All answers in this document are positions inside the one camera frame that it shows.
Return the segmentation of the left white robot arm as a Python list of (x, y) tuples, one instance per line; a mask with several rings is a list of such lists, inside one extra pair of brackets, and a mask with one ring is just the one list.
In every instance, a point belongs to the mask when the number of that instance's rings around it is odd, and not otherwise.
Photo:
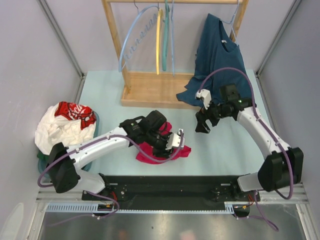
[(100, 200), (107, 199), (111, 188), (101, 175), (88, 173), (83, 167), (114, 150), (143, 143), (151, 146), (152, 161), (172, 159), (174, 149), (181, 143), (181, 133), (165, 132), (162, 127), (166, 125), (166, 117), (153, 110), (147, 116), (126, 119), (115, 129), (84, 143), (70, 146), (62, 142), (55, 144), (47, 164), (55, 191), (61, 194), (78, 187), (92, 192)]

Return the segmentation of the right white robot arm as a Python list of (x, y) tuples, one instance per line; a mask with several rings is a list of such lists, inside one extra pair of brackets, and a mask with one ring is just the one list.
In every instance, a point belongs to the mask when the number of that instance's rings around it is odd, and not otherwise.
[(258, 172), (238, 177), (237, 184), (230, 188), (231, 196), (242, 201), (249, 191), (277, 192), (289, 187), (287, 198), (290, 199), (294, 185), (300, 183), (302, 178), (303, 151), (282, 140), (262, 118), (254, 99), (241, 97), (234, 84), (222, 86), (220, 93), (223, 102), (215, 104), (209, 90), (201, 89), (196, 92), (195, 97), (203, 102), (203, 106), (195, 114), (195, 131), (208, 134), (210, 128), (206, 121), (210, 121), (215, 127), (221, 119), (231, 117), (249, 133), (264, 158)]

